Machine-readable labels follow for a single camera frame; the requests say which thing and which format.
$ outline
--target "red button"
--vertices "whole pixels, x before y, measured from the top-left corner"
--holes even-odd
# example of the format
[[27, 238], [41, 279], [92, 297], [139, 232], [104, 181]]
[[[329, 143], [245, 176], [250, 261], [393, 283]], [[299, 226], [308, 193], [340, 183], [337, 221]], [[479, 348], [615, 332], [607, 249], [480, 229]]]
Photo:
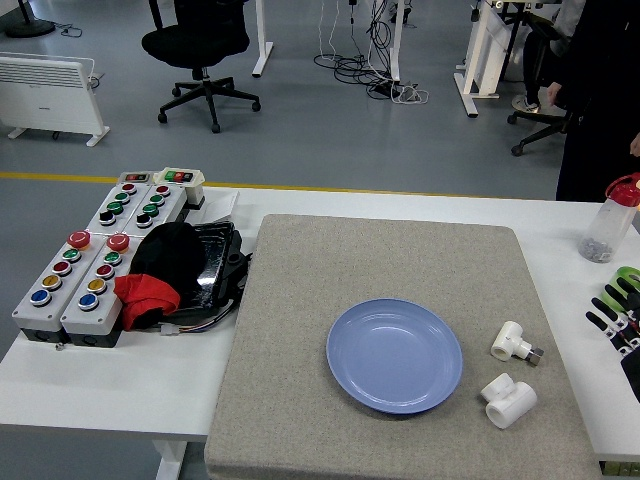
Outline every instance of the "red button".
[[169, 190], [169, 187], [167, 187], [166, 185], [160, 185], [158, 188], [156, 188], [156, 193], [162, 195], [163, 197], [168, 197], [171, 193], [171, 190]]
[[99, 278], [104, 278], [106, 280], [109, 280], [113, 276], [113, 274], [114, 270], [111, 265], [102, 265], [96, 270], [96, 276]]
[[63, 277], [71, 271], [71, 264], [69, 262], [58, 262], [53, 266], [51, 271]]
[[67, 243], [71, 245], [73, 248], [77, 248], [78, 250], [86, 248], [89, 245], [90, 241], [91, 241], [91, 234], [89, 234], [89, 232], [85, 230], [73, 232], [67, 238]]
[[133, 195], [138, 191], [138, 189], [133, 183], [125, 183], [122, 186], [122, 191], [128, 193], [129, 195]]
[[129, 235], [125, 233], [116, 233], [111, 235], [107, 240], [107, 247], [114, 252], [123, 252], [129, 248]]

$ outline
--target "gray felt mat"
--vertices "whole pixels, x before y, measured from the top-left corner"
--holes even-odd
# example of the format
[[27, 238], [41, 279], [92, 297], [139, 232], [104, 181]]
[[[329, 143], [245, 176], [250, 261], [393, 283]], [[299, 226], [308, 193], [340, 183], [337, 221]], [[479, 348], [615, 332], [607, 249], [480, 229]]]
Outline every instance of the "gray felt mat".
[[[384, 297], [425, 306], [460, 342], [460, 385], [427, 412], [372, 410], [329, 369], [336, 318]], [[537, 367], [490, 355], [507, 320], [545, 350]], [[538, 394], [506, 430], [480, 396], [503, 372]], [[290, 215], [260, 229], [205, 462], [216, 479], [601, 478], [513, 231]]]

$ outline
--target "red cloth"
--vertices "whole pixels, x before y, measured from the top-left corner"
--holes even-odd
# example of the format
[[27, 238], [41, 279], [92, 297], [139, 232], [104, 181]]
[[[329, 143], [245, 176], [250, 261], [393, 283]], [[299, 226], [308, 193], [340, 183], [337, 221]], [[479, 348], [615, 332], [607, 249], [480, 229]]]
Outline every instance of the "red cloth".
[[124, 303], [122, 326], [126, 331], [133, 328], [133, 322], [143, 313], [162, 308], [163, 315], [169, 315], [180, 304], [180, 295], [171, 285], [145, 274], [116, 277], [114, 293]]

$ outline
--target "control box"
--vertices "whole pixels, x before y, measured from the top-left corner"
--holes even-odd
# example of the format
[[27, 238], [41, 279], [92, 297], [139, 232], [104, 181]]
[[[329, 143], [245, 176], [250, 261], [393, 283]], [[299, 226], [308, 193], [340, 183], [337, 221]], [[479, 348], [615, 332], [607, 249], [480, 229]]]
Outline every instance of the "control box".
[[199, 210], [204, 203], [202, 184], [204, 175], [200, 170], [167, 167], [154, 175], [157, 185], [180, 185], [187, 191], [187, 208]]
[[14, 309], [27, 338], [113, 347], [122, 308], [113, 293], [115, 276], [129, 272], [155, 226], [184, 221], [188, 208], [202, 206], [203, 182], [200, 171], [184, 168], [121, 174], [87, 228], [69, 236]]
[[178, 185], [151, 187], [141, 197], [122, 231], [130, 237], [145, 237], [153, 227], [167, 222], [184, 221], [182, 216], [187, 193]]
[[13, 320], [29, 340], [67, 342], [60, 317], [106, 237], [79, 231], [49, 262], [13, 311]]
[[118, 322], [122, 302], [114, 293], [115, 277], [129, 273], [142, 239], [118, 234], [110, 240], [62, 314], [62, 326], [74, 345], [113, 347], [122, 331]]
[[148, 197], [151, 188], [151, 185], [135, 183], [116, 185], [87, 225], [87, 230], [102, 235], [122, 232], [140, 204]]

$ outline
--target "shoe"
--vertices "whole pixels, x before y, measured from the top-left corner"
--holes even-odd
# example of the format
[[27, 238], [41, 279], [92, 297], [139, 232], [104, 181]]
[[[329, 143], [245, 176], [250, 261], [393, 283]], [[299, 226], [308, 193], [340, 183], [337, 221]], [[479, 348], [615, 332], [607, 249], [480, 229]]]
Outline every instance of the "shoe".
[[540, 104], [527, 103], [526, 95], [516, 95], [511, 101], [511, 106], [516, 110], [524, 113], [538, 113], [540, 111]]

